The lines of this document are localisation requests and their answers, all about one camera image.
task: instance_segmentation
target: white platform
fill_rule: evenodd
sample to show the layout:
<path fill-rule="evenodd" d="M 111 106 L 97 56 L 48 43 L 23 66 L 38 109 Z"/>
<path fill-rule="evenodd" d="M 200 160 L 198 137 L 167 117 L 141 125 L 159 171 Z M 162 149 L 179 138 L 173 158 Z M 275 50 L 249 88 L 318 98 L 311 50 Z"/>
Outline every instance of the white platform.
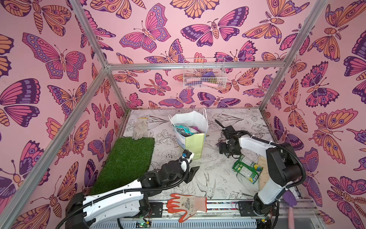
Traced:
<path fill-rule="evenodd" d="M 155 149 L 149 170 L 160 168 L 161 165 L 176 160 L 181 155 L 168 115 L 191 111 L 192 109 L 132 110 L 123 136 L 132 136 L 135 121 L 140 117 L 148 117 L 149 137 L 155 138 Z M 171 198 L 171 193 L 206 196 L 208 199 L 216 200 L 252 199 L 251 196 L 258 192 L 258 181 L 253 185 L 245 178 L 241 179 L 241 182 L 238 180 L 236 172 L 231 169 L 236 159 L 219 154 L 216 144 L 223 137 L 221 136 L 222 128 L 214 120 L 219 120 L 224 126 L 232 125 L 235 130 L 247 130 L 270 141 L 272 137 L 259 109 L 207 109 L 206 111 L 209 131 L 202 156 L 201 159 L 194 160 L 190 164 L 191 167 L 200 166 L 195 178 L 188 184 L 183 183 L 180 187 L 163 191 L 149 199 L 167 200 Z M 258 155 L 252 151 L 242 149 L 242 153 L 255 162 L 258 160 Z"/>

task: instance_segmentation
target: pink handle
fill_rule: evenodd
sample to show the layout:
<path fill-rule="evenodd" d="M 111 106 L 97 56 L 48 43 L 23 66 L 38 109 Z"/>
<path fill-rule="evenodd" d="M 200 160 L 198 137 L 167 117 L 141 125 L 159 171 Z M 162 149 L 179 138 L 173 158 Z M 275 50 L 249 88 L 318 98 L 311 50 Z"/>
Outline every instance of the pink handle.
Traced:
<path fill-rule="evenodd" d="M 288 207 L 288 229 L 295 229 L 294 210 Z"/>

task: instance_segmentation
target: green snack bag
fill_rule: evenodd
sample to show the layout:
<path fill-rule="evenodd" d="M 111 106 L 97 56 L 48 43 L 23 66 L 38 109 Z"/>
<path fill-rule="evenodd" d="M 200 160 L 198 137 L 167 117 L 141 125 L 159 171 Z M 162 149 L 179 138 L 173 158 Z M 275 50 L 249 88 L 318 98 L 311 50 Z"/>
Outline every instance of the green snack bag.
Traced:
<path fill-rule="evenodd" d="M 245 176 L 250 182 L 252 182 L 252 184 L 254 184 L 259 177 L 259 174 L 255 169 L 255 165 L 257 164 L 254 161 L 248 159 L 242 154 L 234 163 L 232 169 Z"/>

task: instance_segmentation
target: artificial grass mat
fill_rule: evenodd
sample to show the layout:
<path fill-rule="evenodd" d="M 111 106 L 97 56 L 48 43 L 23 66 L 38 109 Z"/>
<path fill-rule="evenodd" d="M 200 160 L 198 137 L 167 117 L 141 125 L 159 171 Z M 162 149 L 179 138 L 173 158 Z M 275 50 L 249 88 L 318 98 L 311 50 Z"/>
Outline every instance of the artificial grass mat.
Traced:
<path fill-rule="evenodd" d="M 155 139 L 151 137 L 117 139 L 90 195 L 122 187 L 144 175 L 149 169 L 154 146 Z"/>

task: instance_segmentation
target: white wire basket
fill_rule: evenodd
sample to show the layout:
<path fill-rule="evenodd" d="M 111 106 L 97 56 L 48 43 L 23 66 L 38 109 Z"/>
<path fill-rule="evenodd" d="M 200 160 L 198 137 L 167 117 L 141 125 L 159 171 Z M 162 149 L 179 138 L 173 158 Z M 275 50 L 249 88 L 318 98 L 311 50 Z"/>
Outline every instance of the white wire basket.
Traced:
<path fill-rule="evenodd" d="M 223 89 L 227 81 L 225 62 L 200 62 L 201 60 L 202 58 L 184 59 L 183 88 Z"/>

